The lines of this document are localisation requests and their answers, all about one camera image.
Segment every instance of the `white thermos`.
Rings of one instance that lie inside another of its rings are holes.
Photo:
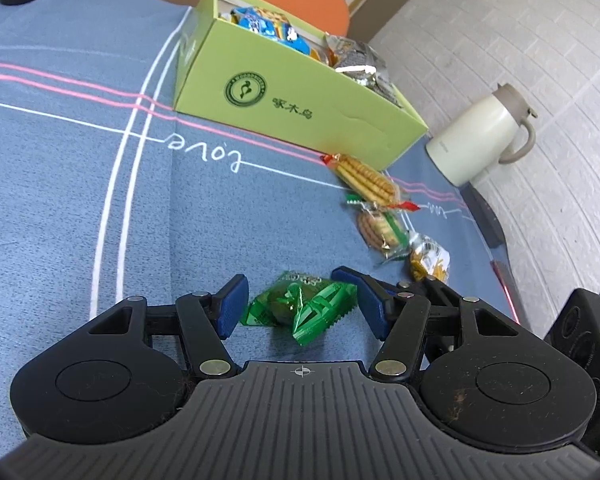
[[[496,160],[511,164],[525,156],[536,143],[529,115],[538,115],[510,84],[470,106],[442,133],[427,143],[427,153],[454,186],[462,186]],[[520,126],[528,131],[525,145],[511,153]]]

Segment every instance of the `green candy wrapper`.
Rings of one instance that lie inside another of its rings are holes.
[[[355,285],[288,271],[251,301],[240,321],[249,326],[290,326],[298,344],[306,345],[356,304]]]

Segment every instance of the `green cardboard box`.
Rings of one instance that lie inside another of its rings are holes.
[[[262,0],[200,0],[183,26],[174,108],[323,153],[349,153],[384,170],[427,125],[396,89],[398,108],[288,46],[225,21],[235,7],[283,12],[314,48],[325,35]]]

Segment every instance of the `biscuit packet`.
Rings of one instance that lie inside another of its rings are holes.
[[[394,211],[380,211],[363,205],[356,225],[366,244],[385,260],[403,260],[409,252],[409,233]]]
[[[248,326],[289,326],[304,346],[358,304],[356,286],[302,272],[287,271],[247,307]]]

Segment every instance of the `pink stripe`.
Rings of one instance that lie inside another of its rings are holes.
[[[164,105],[161,102],[158,102],[145,94],[134,94],[132,92],[123,92],[122,90],[116,90],[115,88],[110,88],[108,86],[98,85],[96,83],[89,83],[87,81],[81,81],[79,79],[72,79],[70,77],[59,76],[59,75],[52,74],[50,72],[43,72],[42,70],[35,70],[33,68],[28,68],[28,67],[20,66],[20,65],[14,65],[11,63],[0,63],[0,68],[7,68],[9,70],[19,70],[20,72],[26,72],[26,73],[37,75],[40,77],[54,79],[56,81],[61,81],[63,83],[69,83],[69,84],[73,84],[73,85],[77,85],[77,86],[84,86],[86,88],[93,88],[94,90],[99,90],[101,92],[106,92],[106,93],[110,93],[113,95],[119,95],[120,97],[130,97],[130,98],[135,98],[135,99],[142,98],[142,99],[146,99],[147,101],[154,104],[158,108],[162,108],[163,110],[173,111],[172,107]],[[243,130],[243,131],[245,133],[248,133],[251,135],[262,137],[267,140],[273,140],[274,142],[278,142],[280,144],[284,144],[286,146],[293,147],[296,150],[299,150],[302,152],[311,153],[312,155],[318,155],[318,156],[321,155],[320,152],[311,150],[310,148],[305,148],[304,146],[298,146],[291,142],[286,142],[286,140],[276,139],[275,137],[267,137],[267,136],[264,136],[263,134],[258,134],[256,132],[248,132],[247,130]]]
[[[142,98],[146,99],[150,103],[154,104],[157,107],[164,108],[165,110],[171,110],[172,108],[159,103],[158,101],[151,99],[149,96],[144,94],[134,94],[132,92],[123,92],[122,90],[116,90],[113,88],[109,88],[107,86],[98,85],[96,83],[89,83],[87,81],[79,81],[77,79],[71,79],[69,77],[62,77],[59,75],[54,75],[49,72],[41,72],[40,70],[34,70],[32,68],[27,68],[25,66],[12,65],[10,63],[0,63],[0,68],[8,68],[10,70],[19,70],[20,72],[26,72],[29,74],[37,75],[40,77],[46,77],[49,79],[55,79],[56,81],[61,81],[63,83],[70,83],[78,86],[85,86],[87,88],[93,88],[95,90],[100,90],[101,92],[107,92],[110,94],[119,95],[121,97],[131,97],[131,98]]]
[[[426,189],[427,191],[438,195],[438,196],[445,196],[445,197],[449,197],[449,198],[453,198],[456,200],[458,199],[458,196],[453,193],[452,191],[449,192],[440,192],[440,191],[433,191],[432,189],[429,189],[426,184],[424,184],[423,182],[405,182],[404,180],[401,180],[397,177],[392,176],[392,179],[396,180],[397,182],[400,182],[401,184],[403,184],[404,186],[408,186],[408,187],[423,187],[424,189]]]
[[[55,92],[58,94],[69,95],[71,97],[77,97],[77,98],[85,99],[88,101],[94,101],[97,103],[114,106],[117,108],[136,108],[137,110],[142,110],[143,112],[146,112],[147,114],[150,114],[155,117],[159,117],[159,118],[167,120],[167,121],[177,121],[181,124],[186,124],[187,126],[192,126],[194,128],[198,128],[200,130],[206,130],[208,132],[212,132],[212,133],[218,134],[223,137],[228,137],[230,139],[235,139],[235,140],[241,140],[242,142],[252,144],[253,146],[259,146],[261,148],[266,148],[267,150],[271,150],[273,152],[284,153],[285,155],[294,156],[295,158],[301,158],[302,160],[307,160],[309,162],[313,162],[314,164],[322,165],[322,161],[319,158],[311,158],[311,157],[308,157],[305,155],[301,155],[300,153],[290,152],[289,150],[283,150],[282,148],[277,148],[275,146],[269,146],[268,144],[265,144],[264,142],[259,142],[257,140],[247,139],[245,137],[241,137],[241,136],[238,136],[235,134],[223,132],[222,130],[212,128],[210,126],[204,126],[203,124],[197,124],[197,123],[194,123],[191,121],[186,121],[186,120],[181,119],[176,116],[168,116],[165,114],[161,114],[161,113],[155,112],[155,111],[150,110],[149,108],[141,106],[141,105],[136,105],[136,104],[132,104],[132,103],[119,103],[117,101],[111,101],[109,99],[104,99],[102,97],[97,97],[97,96],[93,96],[90,94],[83,94],[81,92],[75,92],[73,90],[67,90],[67,89],[63,89],[63,88],[57,88],[55,86],[49,86],[49,85],[45,85],[42,83],[30,81],[28,79],[23,79],[23,78],[11,76],[11,75],[0,74],[0,81],[12,81],[12,82],[16,82],[16,83],[22,83],[22,84],[25,84],[28,86],[33,86],[35,88],[40,88],[42,90],[47,90],[49,92]]]
[[[491,269],[493,269],[493,272],[495,273],[498,281],[500,282],[500,286],[502,287],[502,290],[504,291],[504,295],[507,297],[507,303],[509,303],[509,306],[511,307],[511,313],[513,314],[513,321],[520,324],[520,319],[518,318],[518,313],[516,312],[516,308],[513,305],[513,299],[511,298],[509,289],[507,288],[507,285],[505,284],[504,279],[502,278],[500,271],[498,270],[498,266],[496,265],[496,262],[493,260],[491,261]]]
[[[457,203],[461,208],[466,209],[467,211],[469,211],[469,208],[467,206],[467,204],[465,204],[462,200],[460,200],[459,198],[451,198],[451,197],[444,197],[444,198],[440,198],[439,196],[435,196],[430,190],[424,190],[424,189],[408,189],[408,188],[404,188],[405,191],[409,192],[409,193],[419,193],[419,194],[423,194],[428,196],[430,199],[435,200],[436,202],[455,202]]]

